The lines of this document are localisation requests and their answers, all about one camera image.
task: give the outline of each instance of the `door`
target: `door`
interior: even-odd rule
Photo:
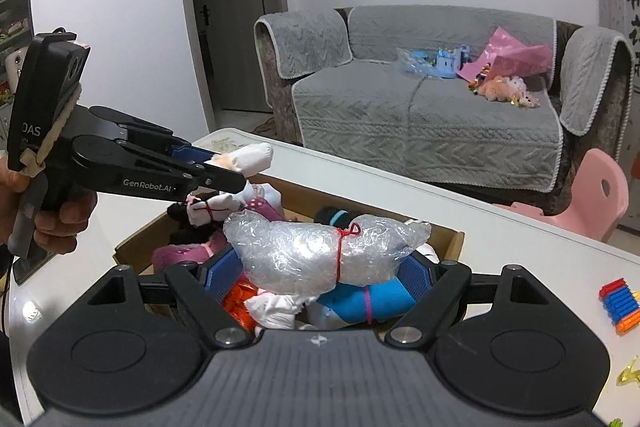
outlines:
[[[202,0],[196,12],[207,34],[215,105],[270,112],[254,44],[254,23],[265,13],[263,0]]]

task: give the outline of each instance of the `purple zip tie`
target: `purple zip tie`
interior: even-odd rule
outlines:
[[[362,294],[364,295],[364,310],[367,315],[367,324],[371,324],[373,322],[373,309],[371,308],[371,293],[369,293],[368,286],[364,286]]]

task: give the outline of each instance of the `floor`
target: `floor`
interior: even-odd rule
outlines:
[[[216,111],[216,125],[218,129],[233,127],[245,132],[251,132],[259,125],[269,120],[273,115],[268,112],[251,112],[251,111]]]
[[[620,248],[635,255],[640,255],[640,235],[615,229],[608,242],[612,247]]]

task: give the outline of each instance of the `bubble wrap bundle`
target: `bubble wrap bundle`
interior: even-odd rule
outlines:
[[[360,234],[342,240],[340,282],[367,286],[390,281],[402,259],[431,234],[428,223],[405,225],[364,215],[352,222]],[[335,287],[338,238],[317,223],[270,222],[250,210],[231,214],[223,229],[247,278],[277,295],[320,295]]]

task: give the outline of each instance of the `white table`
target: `white table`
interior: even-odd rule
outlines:
[[[441,188],[238,130],[216,131],[197,145],[225,152],[229,147],[260,141],[274,146],[273,165],[266,174],[462,230],[465,242],[461,261],[475,272],[500,273],[509,263],[527,267],[609,349],[611,373],[595,412],[607,423],[616,417],[626,425],[640,423],[638,387],[615,386],[620,371],[640,354],[640,330],[617,336],[598,300],[601,286],[619,277],[624,277],[631,288],[640,289],[640,258]],[[113,265],[114,247],[165,208],[164,202],[101,194],[91,226],[79,236],[76,253],[55,257],[21,287],[12,286],[7,329],[26,422],[42,411],[24,369],[31,343]],[[43,315],[33,324],[22,317],[22,307],[28,300],[36,303]],[[474,309],[471,313],[483,311]]]

